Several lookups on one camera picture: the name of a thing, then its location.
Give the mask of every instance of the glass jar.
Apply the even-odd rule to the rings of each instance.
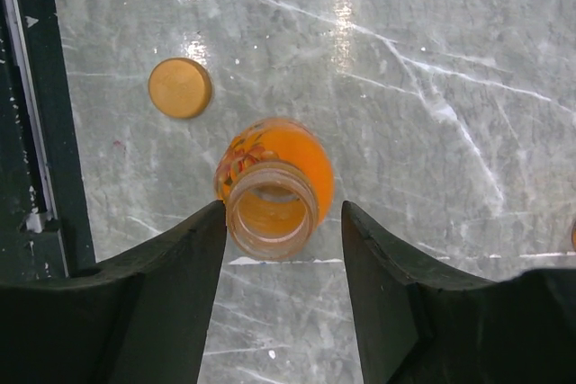
[[[214,190],[236,244],[257,258],[279,260],[300,252],[326,217],[334,175],[324,148],[304,126],[266,119],[232,140]]]

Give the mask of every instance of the jar opening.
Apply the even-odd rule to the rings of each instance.
[[[279,161],[250,167],[227,202],[229,231],[240,248],[266,260],[299,252],[318,223],[318,203],[299,170]]]

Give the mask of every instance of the gray marble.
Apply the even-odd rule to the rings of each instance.
[[[317,133],[336,172],[333,209],[298,261],[342,258],[339,208],[348,199],[416,247],[495,280],[576,262],[569,241],[576,214],[576,0],[57,6],[99,259],[210,201],[212,173],[228,142],[252,121],[280,115]],[[171,120],[148,99],[151,69],[173,56],[198,60],[213,79],[213,101],[192,121]],[[225,262],[240,256],[229,244]],[[332,364],[350,374],[346,382],[360,382],[355,361],[347,360],[357,354],[343,342],[354,337],[351,325],[324,326],[331,318],[310,306],[349,317],[345,283],[336,299],[317,299],[338,266],[226,265],[217,301],[229,312],[218,307],[214,316],[246,332],[212,322],[208,350],[292,348],[279,347],[274,362],[256,349],[209,355],[203,382],[336,382],[311,378],[320,369],[332,373]],[[306,282],[305,275],[321,281]],[[280,296],[285,308],[262,303],[257,313],[274,314],[257,317],[252,306],[263,295],[261,283],[271,291],[293,283],[298,296]],[[301,302],[291,302],[296,298]],[[270,328],[261,335],[256,322],[232,311]],[[299,314],[308,314],[318,337],[292,337],[303,326]],[[209,377],[220,374],[229,380]]]
[[[200,384],[362,382],[341,264],[229,265],[216,296]]]

